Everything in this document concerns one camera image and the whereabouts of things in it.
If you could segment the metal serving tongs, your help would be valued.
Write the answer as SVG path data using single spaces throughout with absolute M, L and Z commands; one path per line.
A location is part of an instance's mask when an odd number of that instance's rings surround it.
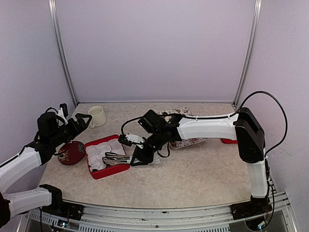
M 124 154 L 117 154 L 114 152 L 106 152 L 102 161 L 105 165 L 116 166 L 119 164 L 130 164 L 131 157 Z

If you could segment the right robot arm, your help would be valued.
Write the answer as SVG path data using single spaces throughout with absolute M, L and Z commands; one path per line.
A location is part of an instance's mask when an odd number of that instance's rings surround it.
M 251 197 L 248 202 L 232 205 L 235 215 L 266 213 L 273 209 L 269 200 L 269 166 L 265 154 L 265 133 L 252 112 L 241 108 L 238 112 L 221 115 L 193 117 L 177 113 L 157 114 L 149 110 L 137 118 L 137 122 L 149 134 L 141 138 L 125 134 L 129 144 L 136 145 L 131 165 L 148 165 L 154 161 L 154 154 L 165 144 L 195 138 L 219 138 L 237 141 L 239 157 L 246 163 L 251 183 Z

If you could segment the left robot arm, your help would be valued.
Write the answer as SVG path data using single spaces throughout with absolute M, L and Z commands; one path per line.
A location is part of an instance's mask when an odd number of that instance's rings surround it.
M 77 113 L 66 119 L 60 108 L 57 113 L 45 112 L 37 120 L 38 132 L 34 140 L 0 166 L 0 220 L 7 223 L 16 215 L 38 207 L 48 206 L 57 215 L 67 211 L 60 189 L 51 185 L 23 192 L 8 194 L 7 189 L 21 177 L 46 164 L 56 154 L 56 148 L 72 141 L 88 128 L 91 115 Z

